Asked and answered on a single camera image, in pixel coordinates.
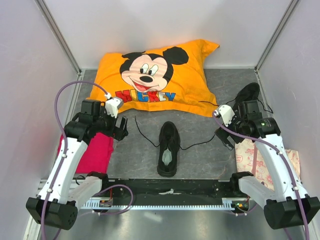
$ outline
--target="pillow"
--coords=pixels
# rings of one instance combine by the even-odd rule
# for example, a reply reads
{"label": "pillow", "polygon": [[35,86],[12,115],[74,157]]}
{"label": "pillow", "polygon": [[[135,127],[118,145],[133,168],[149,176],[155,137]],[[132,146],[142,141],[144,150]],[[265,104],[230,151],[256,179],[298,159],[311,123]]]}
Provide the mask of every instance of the pillow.
{"label": "pillow", "polygon": [[[123,100],[120,113],[128,109],[180,110],[212,117],[217,107],[206,102],[217,102],[207,88],[203,65],[218,47],[198,39],[144,52],[107,53],[100,61],[95,83]],[[106,100],[96,86],[90,99]]]}

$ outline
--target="gray floor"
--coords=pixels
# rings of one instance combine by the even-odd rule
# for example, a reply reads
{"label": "gray floor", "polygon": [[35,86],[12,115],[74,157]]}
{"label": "gray floor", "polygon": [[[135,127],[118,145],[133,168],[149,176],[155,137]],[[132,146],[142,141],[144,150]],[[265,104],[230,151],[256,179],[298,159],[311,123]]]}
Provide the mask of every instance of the gray floor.
{"label": "gray floor", "polygon": [[[253,69],[205,69],[204,72],[207,86],[215,94],[218,104],[234,99],[245,85],[257,82]],[[83,80],[94,82],[96,74],[96,70],[86,70]],[[75,113],[80,111],[82,100],[90,95],[91,90],[92,86],[81,85]],[[218,128],[211,117],[176,110],[147,112],[131,109],[120,116],[128,117],[129,135],[114,144],[107,171],[111,178],[161,178],[157,173],[159,149],[138,132],[135,116],[141,131],[156,145],[161,126],[166,121],[176,125],[183,148],[209,140]],[[209,143],[180,150],[177,172],[173,178],[228,179],[236,171],[235,152],[229,151],[218,138],[214,138]]]}

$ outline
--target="shoe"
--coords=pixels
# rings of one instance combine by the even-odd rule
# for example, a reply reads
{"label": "shoe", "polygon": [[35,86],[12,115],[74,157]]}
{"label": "shoe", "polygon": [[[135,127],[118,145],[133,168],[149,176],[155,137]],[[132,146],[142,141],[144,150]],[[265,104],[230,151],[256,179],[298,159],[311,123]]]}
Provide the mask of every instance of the shoe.
{"label": "shoe", "polygon": [[173,177],[177,172],[177,158],[180,148],[179,133],[173,122],[167,121],[163,124],[159,143],[160,154],[157,172],[162,177]]}
{"label": "shoe", "polygon": [[249,83],[236,95],[232,109],[238,110],[238,105],[244,101],[257,100],[260,93],[260,86],[256,82]]}

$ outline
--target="mickey mouse ear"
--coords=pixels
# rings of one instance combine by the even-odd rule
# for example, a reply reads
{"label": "mickey mouse ear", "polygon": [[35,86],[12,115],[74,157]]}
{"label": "mickey mouse ear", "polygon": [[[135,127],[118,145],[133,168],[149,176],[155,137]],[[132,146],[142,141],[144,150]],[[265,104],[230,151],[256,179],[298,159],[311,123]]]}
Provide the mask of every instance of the mickey mouse ear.
{"label": "mickey mouse ear", "polygon": [[122,55],[122,57],[124,59],[136,59],[136,58],[140,57],[144,52],[145,51],[142,51],[142,52],[130,52],[130,53]]}
{"label": "mickey mouse ear", "polygon": [[174,65],[186,64],[189,60],[189,56],[185,50],[181,47],[174,46],[163,51],[164,59]]}

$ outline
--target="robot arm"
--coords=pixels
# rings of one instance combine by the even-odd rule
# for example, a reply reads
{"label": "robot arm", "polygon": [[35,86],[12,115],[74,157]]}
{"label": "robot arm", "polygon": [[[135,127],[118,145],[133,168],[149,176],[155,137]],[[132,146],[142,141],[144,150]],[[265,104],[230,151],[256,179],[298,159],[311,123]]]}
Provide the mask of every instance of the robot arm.
{"label": "robot arm", "polygon": [[78,210],[108,182],[106,174],[91,172],[81,185],[69,193],[79,161],[97,133],[113,137],[118,141],[128,135],[125,117],[122,118],[120,127],[116,126],[118,109],[123,105],[123,101],[117,97],[107,96],[107,98],[106,102],[84,100],[81,112],[65,126],[68,149],[53,187],[49,188],[63,156],[64,140],[46,185],[37,198],[30,197],[26,203],[26,208],[36,222],[41,222],[42,206],[47,192],[50,192],[45,224],[64,230],[70,229],[77,218]]}
{"label": "robot arm", "polygon": [[[299,180],[286,154],[280,129],[276,121],[271,117],[262,118],[257,101],[242,102],[238,107],[238,111],[235,112],[230,106],[221,105],[214,112],[214,115],[221,117],[224,126],[229,130],[264,140],[281,150],[293,173],[293,178],[298,188],[298,194],[302,199],[307,220],[308,222],[311,221],[320,209],[319,199],[317,197],[310,197]],[[244,140],[244,138],[239,136],[229,135],[229,133],[222,128],[216,131],[216,135],[229,149],[233,149],[233,145],[227,139],[228,137],[233,138],[236,143]],[[239,190],[250,196],[264,209],[265,218],[271,228],[279,229],[302,225],[303,221],[297,196],[286,164],[280,155],[268,145],[258,141],[255,142],[255,145],[263,156],[271,175],[274,191],[271,191],[261,184],[250,172],[240,174],[240,177],[237,179]]]}

